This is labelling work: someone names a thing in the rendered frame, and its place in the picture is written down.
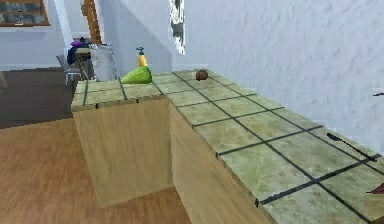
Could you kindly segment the green lettuce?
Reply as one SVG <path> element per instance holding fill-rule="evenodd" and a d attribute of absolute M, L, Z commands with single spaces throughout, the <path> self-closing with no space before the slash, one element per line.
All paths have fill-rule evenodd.
<path fill-rule="evenodd" d="M 121 78 L 122 84 L 149 84 L 151 82 L 152 74 L 147 66 L 138 67 Z"/>

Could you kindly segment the wooden counter with tiled top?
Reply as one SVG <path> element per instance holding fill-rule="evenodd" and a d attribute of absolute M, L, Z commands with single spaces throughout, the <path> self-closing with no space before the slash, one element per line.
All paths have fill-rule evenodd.
<path fill-rule="evenodd" d="M 384 156 L 215 73 L 157 74 L 213 154 L 278 224 L 376 224 Z"/>
<path fill-rule="evenodd" d="M 100 207 L 173 185 L 169 101 L 155 85 L 80 81 L 71 110 Z"/>

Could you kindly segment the yellow spray bottle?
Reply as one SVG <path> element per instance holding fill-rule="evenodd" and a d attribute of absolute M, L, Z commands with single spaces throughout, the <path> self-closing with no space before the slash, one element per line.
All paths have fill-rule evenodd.
<path fill-rule="evenodd" d="M 139 54 L 138 54 L 138 65 L 140 67 L 146 66 L 147 65 L 147 60 L 146 60 L 145 54 L 143 52 L 144 48 L 143 47 L 137 47 L 136 50 L 139 52 Z"/>

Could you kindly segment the dark blue cloth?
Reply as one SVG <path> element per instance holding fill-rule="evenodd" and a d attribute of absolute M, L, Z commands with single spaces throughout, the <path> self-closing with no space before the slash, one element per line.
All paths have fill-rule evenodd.
<path fill-rule="evenodd" d="M 67 62 L 68 62 L 69 65 L 72 65 L 72 64 L 74 64 L 77 61 L 76 51 L 79 48 L 89 48 L 89 43 L 86 42 L 85 44 L 83 44 L 80 47 L 73 47 L 73 46 L 71 46 L 71 48 L 68 50 L 68 55 L 67 55 Z"/>

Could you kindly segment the brown wooden ladder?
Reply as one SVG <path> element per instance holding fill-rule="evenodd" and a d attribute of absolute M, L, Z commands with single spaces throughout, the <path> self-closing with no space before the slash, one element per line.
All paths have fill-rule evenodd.
<path fill-rule="evenodd" d="M 97 11 L 94 0 L 80 0 L 81 12 L 87 18 L 91 41 L 95 44 L 101 44 L 101 34 L 97 19 Z"/>

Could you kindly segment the brown framed window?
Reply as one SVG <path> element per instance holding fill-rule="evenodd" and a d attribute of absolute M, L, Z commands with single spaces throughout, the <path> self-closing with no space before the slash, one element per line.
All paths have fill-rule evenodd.
<path fill-rule="evenodd" d="M 0 27 L 49 25 L 43 0 L 0 0 Z"/>

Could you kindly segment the dark red flat thing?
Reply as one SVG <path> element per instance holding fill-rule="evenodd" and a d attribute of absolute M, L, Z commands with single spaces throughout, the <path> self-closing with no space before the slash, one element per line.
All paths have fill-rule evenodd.
<path fill-rule="evenodd" d="M 371 191 L 366 192 L 366 193 L 370 193 L 370 194 L 384 194 L 384 183 L 380 184 L 374 190 L 371 190 Z"/>

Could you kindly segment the black and white wall picture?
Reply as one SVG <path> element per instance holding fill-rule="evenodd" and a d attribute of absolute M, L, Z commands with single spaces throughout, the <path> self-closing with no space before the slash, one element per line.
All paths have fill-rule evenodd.
<path fill-rule="evenodd" d="M 169 13 L 170 13 L 170 28 L 176 50 L 179 54 L 185 54 L 185 15 L 184 15 L 184 1 L 185 0 L 168 0 L 169 1 Z"/>

